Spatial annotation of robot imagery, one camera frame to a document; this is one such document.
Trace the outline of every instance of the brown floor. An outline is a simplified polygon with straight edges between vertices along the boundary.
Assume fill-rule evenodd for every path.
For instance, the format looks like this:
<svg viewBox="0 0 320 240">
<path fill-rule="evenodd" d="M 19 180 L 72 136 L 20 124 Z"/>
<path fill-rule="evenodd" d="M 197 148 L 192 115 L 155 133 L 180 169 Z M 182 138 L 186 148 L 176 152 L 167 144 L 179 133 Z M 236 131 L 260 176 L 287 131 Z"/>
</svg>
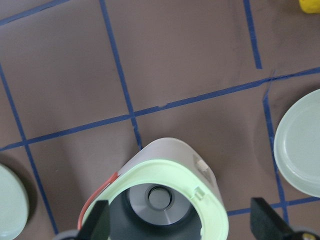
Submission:
<svg viewBox="0 0 320 240">
<path fill-rule="evenodd" d="M 162 137 L 185 141 L 212 168 L 228 240 L 254 239 L 251 197 L 320 232 L 319 199 L 281 176 L 277 184 L 264 112 L 276 130 L 320 88 L 319 69 L 294 75 L 320 67 L 320 15 L 298 0 L 251 0 L 250 36 L 244 2 L 108 0 L 103 15 L 102 0 L 0 1 L 0 163 L 30 198 L 17 239 L 74 229 L 91 193 Z"/>
</svg>

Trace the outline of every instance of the pale green plate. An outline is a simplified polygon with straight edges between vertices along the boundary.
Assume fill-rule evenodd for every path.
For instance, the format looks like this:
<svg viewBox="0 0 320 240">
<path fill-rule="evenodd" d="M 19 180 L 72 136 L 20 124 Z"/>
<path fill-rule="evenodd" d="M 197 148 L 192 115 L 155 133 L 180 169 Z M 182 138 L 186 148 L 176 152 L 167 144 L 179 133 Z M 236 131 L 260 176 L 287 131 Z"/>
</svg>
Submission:
<svg viewBox="0 0 320 240">
<path fill-rule="evenodd" d="M 29 214 L 25 187 L 9 168 L 0 164 L 0 240 L 12 240 L 24 229 Z"/>
<path fill-rule="evenodd" d="M 274 158 L 293 187 L 320 197 L 320 89 L 301 98 L 283 116 L 275 134 Z"/>
</svg>

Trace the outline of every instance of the blue tape line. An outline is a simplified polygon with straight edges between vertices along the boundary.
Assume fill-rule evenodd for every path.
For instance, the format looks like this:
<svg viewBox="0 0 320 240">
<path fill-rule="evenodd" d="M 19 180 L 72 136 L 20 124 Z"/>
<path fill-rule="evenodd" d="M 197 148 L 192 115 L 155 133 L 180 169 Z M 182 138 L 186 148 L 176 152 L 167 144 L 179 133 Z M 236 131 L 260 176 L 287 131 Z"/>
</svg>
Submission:
<svg viewBox="0 0 320 240">
<path fill-rule="evenodd" d="M 182 105 L 196 103 L 196 102 L 199 102 L 199 101 L 203 101 L 203 100 L 207 100 L 207 99 L 211 99 L 211 98 L 215 98 L 215 97 L 219 97 L 219 96 L 223 96 L 223 95 L 227 95 L 227 94 L 231 94 L 231 93 L 235 93 L 235 92 L 239 92 L 239 91 L 255 88 L 255 87 L 258 87 L 258 86 L 260 86 L 260 85 L 262 85 L 262 84 L 264 84 L 266 82 L 269 82 L 269 81 L 282 81 L 282 80 L 286 80 L 286 79 L 293 78 L 293 77 L 305 76 L 305 75 L 310 75 L 310 74 L 318 74 L 318 73 L 320 73 L 320 67 L 308 69 L 308 70 L 305 70 L 305 71 L 301 71 L 301 72 L 297 72 L 297 73 L 293 73 L 293 74 L 289 74 L 289 75 L 276 76 L 276 77 L 273 77 L 273 78 L 264 78 L 264 79 L 261 79 L 261 80 L 258 80 L 258 81 L 254 81 L 254 82 L 250 82 L 250 83 L 246 83 L 246 84 L 242 84 L 242 85 L 229 87 L 229 88 L 226 88 L 226 89 L 222 89 L 222 90 L 218 90 L 218 91 L 202 94 L 200 96 L 190 97 L 190 98 L 174 101 L 174 102 L 168 103 L 165 106 L 155 106 L 155 107 L 150 107 L 150 108 L 147 108 L 147 109 L 139 110 L 139 111 L 135 112 L 135 116 L 138 117 L 138 116 L 142 116 L 142 115 L 147 115 L 147 114 L 155 113 L 155 112 L 166 110 L 166 109 L 175 108 L 175 107 L 179 107 L 179 106 L 182 106 Z M 121 122 L 121 121 L 128 120 L 128 119 L 131 119 L 130 115 L 121 115 L 121 116 L 117 116 L 117 117 L 113 117 L 113 118 L 108 118 L 108 119 L 104 119 L 104 120 L 101 120 L 101 121 L 96 121 L 96 122 L 88 123 L 88 124 L 85 124 L 85 125 L 76 126 L 76 127 L 70 128 L 70 129 L 58 131 L 58 132 L 55 132 L 55 133 L 50 133 L 50 134 L 47 134 L 47 135 L 35 137 L 35 138 L 32 138 L 32 139 L 26 140 L 26 143 L 27 144 L 38 143 L 38 142 L 41 142 L 41 141 L 45 141 L 45 140 L 49 140 L 49 139 L 54 139 L 54 138 L 66 136 L 66 135 L 69 135 L 69 134 L 81 132 L 81 131 L 84 131 L 84 130 L 88 130 L 88 129 L 91 129 L 91 128 L 95 128 L 95 127 L 99 127 L 99 126 L 103 126 L 103 125 L 107 125 L 107 124 Z M 7 145 L 5 147 L 0 148 L 0 152 L 8 150 L 8 149 L 14 149 L 14 148 L 17 148 L 17 147 L 21 147 L 23 145 L 24 145 L 23 142 L 12 143 L 10 145 Z"/>
<path fill-rule="evenodd" d="M 235 215 L 248 214 L 250 212 L 251 212 L 250 208 L 243 208 L 243 209 L 228 211 L 227 215 L 230 217 Z"/>
<path fill-rule="evenodd" d="M 283 210 L 283 220 L 289 224 L 289 216 L 288 216 L 288 211 L 287 211 L 285 192 L 284 192 L 283 186 L 281 184 L 281 179 L 279 176 L 279 171 L 278 171 L 278 167 L 277 167 L 277 164 L 275 161 L 275 156 L 274 156 L 275 134 L 274 134 L 274 127 L 272 124 L 271 111 L 270 111 L 270 106 L 269 106 L 269 97 L 268 97 L 269 89 L 270 88 L 268 88 L 268 90 L 266 91 L 266 94 L 263 98 L 264 116 L 265 116 L 268 136 L 269 136 L 270 148 L 271 148 L 271 152 L 272 152 L 272 162 L 273 162 L 273 168 L 274 168 L 274 173 L 275 173 L 275 178 L 276 178 L 276 185 L 277 185 L 277 189 L 278 189 L 281 207 Z"/>
<path fill-rule="evenodd" d="M 8 24 L 8 23 L 15 21 L 15 20 L 30 16 L 30 15 L 36 14 L 42 10 L 63 4 L 68 1 L 69 0 L 53 0 L 53 1 L 47 2 L 45 4 L 42 4 L 40 6 L 36 6 L 34 8 L 29 9 L 29 10 L 20 12 L 18 14 L 13 15 L 13 16 L 6 17 L 6 18 L 0 20 L 0 26 Z"/>
<path fill-rule="evenodd" d="M 260 54 L 258 50 L 258 42 L 256 37 L 255 25 L 254 25 L 254 19 L 252 17 L 252 12 L 250 7 L 250 0 L 243 0 L 243 5 L 244 5 L 244 10 L 246 15 L 246 22 L 248 24 L 248 30 L 250 34 L 255 67 L 257 69 L 262 69 Z"/>
<path fill-rule="evenodd" d="M 39 176 L 39 173 L 38 173 L 34 158 L 33 158 L 32 154 L 31 154 L 29 145 L 26 144 L 24 146 L 24 148 L 25 148 L 26 154 L 27 154 L 27 156 L 29 158 L 29 162 L 31 164 L 32 171 L 33 171 L 33 175 L 35 177 L 35 180 L 37 182 L 38 188 L 40 190 L 40 193 L 41 193 L 41 196 L 42 196 L 46 211 L 47 211 L 47 213 L 49 215 L 49 218 L 50 218 L 50 221 L 51 221 L 51 224 L 52 224 L 52 227 L 53 227 L 53 231 L 57 235 L 59 233 L 59 230 L 58 230 L 54 215 L 53 215 L 53 213 L 51 211 L 51 208 L 50 208 L 50 205 L 49 205 L 49 201 L 47 199 L 46 192 L 45 192 L 44 186 L 42 185 L 42 182 L 41 182 L 41 179 L 40 179 L 40 176 Z"/>
<path fill-rule="evenodd" d="M 216 98 L 219 96 L 239 92 L 242 90 L 256 88 L 256 87 L 262 85 L 263 83 L 268 82 L 269 80 L 270 80 L 269 78 L 264 78 L 264 79 L 261 79 L 258 81 L 253 81 L 253 82 L 245 83 L 245 84 L 238 85 L 238 86 L 232 86 L 232 87 L 225 88 L 222 90 L 218 90 L 218 91 L 214 91 L 214 92 L 210 92 L 210 93 L 205 93 L 205 94 L 202 94 L 199 96 L 189 97 L 189 98 L 178 100 L 178 101 L 173 101 L 173 102 L 170 102 L 164 106 L 150 107 L 147 109 L 136 111 L 135 116 L 138 117 L 138 116 L 142 116 L 142 115 L 146 115 L 146 114 L 151 114 L 151 113 L 159 112 L 162 110 L 171 109 L 171 108 L 175 108 L 175 107 L 179 107 L 179 106 L 183 106 L 183 105 L 187 105 L 187 104 L 191 104 L 191 103 L 196 103 L 199 101 L 212 99 L 212 98 Z"/>
<path fill-rule="evenodd" d="M 135 135 L 138 147 L 141 150 L 142 149 L 142 141 L 141 141 L 141 136 L 140 136 L 139 129 L 138 129 L 138 123 L 137 123 L 135 112 L 134 112 L 134 108 L 133 108 L 133 105 L 132 105 L 132 102 L 131 102 L 131 99 L 130 99 L 130 96 L 129 96 L 129 92 L 128 92 L 128 88 L 127 88 L 127 84 L 126 84 L 126 79 L 125 79 L 125 74 L 124 74 L 123 68 L 121 66 L 116 40 L 115 40 L 115 37 L 114 37 L 114 33 L 113 33 L 113 30 L 112 30 L 109 14 L 108 14 L 108 11 L 107 11 L 107 6 L 106 6 L 106 3 L 105 3 L 105 0 L 99 0 L 99 2 L 100 2 L 100 8 L 101 8 L 101 11 L 102 11 L 102 15 L 103 15 L 106 31 L 107 31 L 108 36 L 109 36 L 109 41 L 110 41 L 110 45 L 111 45 L 111 49 L 112 49 L 112 53 L 113 53 L 113 57 L 114 57 L 115 65 L 116 65 L 116 69 L 117 69 L 117 72 L 118 72 L 118 75 L 119 75 L 119 78 L 120 78 L 120 82 L 121 82 L 121 86 L 122 86 L 122 90 L 123 90 L 126 106 L 128 108 L 129 114 L 131 116 L 131 123 L 132 123 L 132 126 L 133 126 L 134 135 Z"/>
<path fill-rule="evenodd" d="M 50 221 L 51 221 L 51 225 L 53 227 L 54 233 L 58 234 L 59 231 L 58 231 L 54 216 L 53 216 L 51 208 L 49 206 L 49 202 L 48 202 L 45 190 L 43 188 L 43 185 L 41 183 L 41 180 L 40 180 L 40 177 L 39 177 L 39 174 L 38 174 L 38 170 L 37 170 L 36 165 L 34 163 L 34 159 L 32 157 L 31 151 L 29 149 L 28 144 L 26 144 L 26 135 L 25 135 L 25 132 L 23 130 L 23 127 L 22 127 L 22 124 L 21 124 L 21 121 L 20 121 L 16 106 L 15 106 L 13 97 L 12 97 L 10 89 L 9 89 L 9 85 L 8 85 L 7 80 L 6 80 L 6 77 L 5 77 L 5 74 L 4 74 L 4 71 L 3 71 L 3 68 L 2 68 L 1 64 L 0 64 L 0 77 L 2 79 L 2 84 L 3 84 L 4 90 L 5 90 L 6 96 L 8 98 L 9 104 L 11 106 L 11 110 L 12 110 L 16 125 L 17 125 L 19 133 L 20 133 L 20 136 L 21 136 L 21 139 L 22 139 L 22 143 L 24 144 L 25 151 L 27 153 L 30 165 L 32 167 L 32 171 L 33 171 L 36 183 L 37 183 L 38 188 L 40 190 L 43 202 L 45 204 L 46 211 L 47 211 L 47 213 L 49 215 L 49 218 L 50 218 Z"/>
<path fill-rule="evenodd" d="M 116 117 L 112 117 L 112 118 L 108 118 L 108 119 L 104 119 L 104 120 L 88 123 L 88 124 L 85 124 L 85 125 L 76 126 L 76 127 L 70 128 L 70 129 L 66 129 L 66 130 L 50 133 L 50 134 L 47 134 L 47 135 L 31 138 L 31 139 L 27 140 L 26 142 L 28 144 L 34 144 L 34 143 L 42 142 L 42 141 L 45 141 L 45 140 L 54 139 L 54 138 L 66 136 L 66 135 L 69 135 L 69 134 L 78 133 L 78 132 L 81 132 L 81 131 L 84 131 L 84 130 L 88 130 L 88 129 L 92 129 L 92 128 L 96 128 L 96 127 L 100 127 L 100 126 L 105 126 L 105 125 L 108 125 L 108 124 L 121 122 L 121 121 L 128 120 L 128 119 L 130 119 L 129 115 L 116 116 Z"/>
<path fill-rule="evenodd" d="M 299 204 L 307 204 L 312 202 L 320 201 L 319 197 L 311 196 L 303 199 L 291 200 L 287 202 L 288 206 L 299 205 Z"/>
<path fill-rule="evenodd" d="M 22 147 L 23 145 L 24 145 L 24 143 L 22 141 L 15 142 L 15 143 L 9 144 L 7 146 L 0 147 L 0 152 L 3 152 L 5 150 L 9 150 L 9 149 L 15 149 L 18 147 Z"/>
<path fill-rule="evenodd" d="M 273 209 L 278 209 L 278 208 L 282 208 L 282 204 L 281 203 L 273 203 L 270 204 L 270 206 Z M 251 212 L 250 208 L 242 208 L 242 209 L 237 209 L 237 210 L 232 210 L 232 211 L 228 211 L 227 215 L 228 216 L 235 216 L 235 215 L 241 215 L 241 214 L 248 214 Z"/>
</svg>

